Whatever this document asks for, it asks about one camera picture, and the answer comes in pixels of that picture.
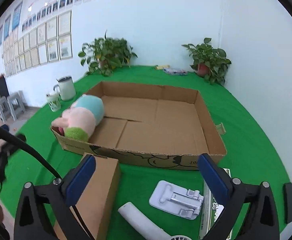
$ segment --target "black cable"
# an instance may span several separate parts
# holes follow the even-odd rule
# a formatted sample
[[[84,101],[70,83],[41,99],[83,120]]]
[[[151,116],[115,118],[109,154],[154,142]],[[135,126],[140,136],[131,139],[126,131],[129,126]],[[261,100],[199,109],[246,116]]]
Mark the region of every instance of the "black cable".
[[[2,190],[2,182],[0,183],[0,192],[1,192],[1,190]]]
[[[33,147],[23,142],[21,139],[10,134],[8,131],[0,127],[0,138],[5,140],[8,143],[11,143],[23,151],[29,153],[36,160],[38,160],[41,165],[43,165],[48,171],[50,171],[56,178],[61,178],[59,173],[42,157]]]
[[[93,235],[91,234],[91,232],[89,231],[88,227],[86,226],[83,218],[81,217],[77,207],[75,205],[72,206],[73,210],[75,211],[76,216],[78,217],[79,222],[82,224],[83,228],[85,229],[86,233],[88,234],[88,236],[90,237],[90,239],[95,240],[95,238],[93,237]]]

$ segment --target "green tablecloth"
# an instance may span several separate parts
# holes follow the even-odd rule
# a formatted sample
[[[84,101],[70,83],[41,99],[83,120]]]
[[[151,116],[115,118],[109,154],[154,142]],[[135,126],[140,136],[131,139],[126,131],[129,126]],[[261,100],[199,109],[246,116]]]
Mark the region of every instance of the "green tablecloth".
[[[260,126],[224,87],[211,86],[194,73],[188,76],[170,76],[150,67],[131,67],[118,69],[111,77],[90,75],[82,78],[75,84],[77,91],[75,99],[101,80],[172,85],[199,90],[215,124],[222,122],[227,131],[222,139],[228,153],[219,166],[229,168],[232,177],[238,177],[245,183],[259,185],[262,181],[268,181],[276,201],[280,229],[281,231],[284,229],[282,186],[289,182],[286,170]],[[62,150],[49,127],[51,121],[60,116],[71,103],[62,102],[62,109],[55,113],[45,105],[20,130],[26,135],[27,143],[34,147],[61,176],[77,166],[82,156]],[[186,235],[193,240],[197,239],[199,217],[195,220],[186,220],[171,215],[151,207],[148,199],[158,181],[162,179],[185,188],[202,190],[203,179],[198,171],[173,171],[125,164],[121,164],[120,167],[122,176],[111,216],[108,240],[143,239],[117,212],[121,205],[129,201],[168,234]],[[9,160],[6,177],[0,198],[13,216],[16,213],[20,192],[27,181],[40,185],[48,184],[53,179],[38,161],[22,151],[17,152]],[[246,205],[243,208],[235,224],[233,236],[236,236],[240,229],[247,207]]]

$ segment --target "gray stool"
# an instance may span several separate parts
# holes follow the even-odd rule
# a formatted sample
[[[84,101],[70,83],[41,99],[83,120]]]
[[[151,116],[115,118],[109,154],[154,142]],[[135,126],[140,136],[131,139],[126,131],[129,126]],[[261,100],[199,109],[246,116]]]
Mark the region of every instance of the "gray stool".
[[[16,109],[14,108],[14,105],[12,103],[14,100],[17,101],[17,108]],[[14,94],[10,95],[9,97],[7,97],[7,101],[9,104],[11,116],[14,119],[14,121],[16,121],[17,120],[16,114],[19,114],[21,111],[22,112],[26,111],[24,103],[21,100],[21,97],[18,93],[14,93]]]
[[[10,107],[6,97],[0,98],[0,119],[5,122],[6,116],[10,115]]]

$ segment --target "closed cardboard box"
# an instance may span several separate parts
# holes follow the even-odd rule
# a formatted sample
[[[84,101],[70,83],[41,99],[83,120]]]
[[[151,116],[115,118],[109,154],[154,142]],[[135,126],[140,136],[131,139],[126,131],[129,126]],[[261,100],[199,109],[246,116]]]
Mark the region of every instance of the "closed cardboard box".
[[[197,169],[202,153],[216,163],[227,153],[197,90],[100,82],[85,94],[103,100],[105,117],[88,142],[65,138],[52,127],[64,150],[179,170]]]
[[[95,158],[96,170],[76,207],[94,238],[105,240],[120,179],[120,168],[117,159]],[[54,230],[58,239],[66,240],[58,222],[55,223]]]

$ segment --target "plush toy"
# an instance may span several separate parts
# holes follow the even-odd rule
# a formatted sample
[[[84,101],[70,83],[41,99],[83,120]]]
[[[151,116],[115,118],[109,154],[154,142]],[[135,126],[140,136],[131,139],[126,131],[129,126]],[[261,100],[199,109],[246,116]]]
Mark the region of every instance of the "plush toy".
[[[96,96],[83,95],[51,125],[58,127],[61,135],[67,138],[87,142],[103,117],[103,101]]]

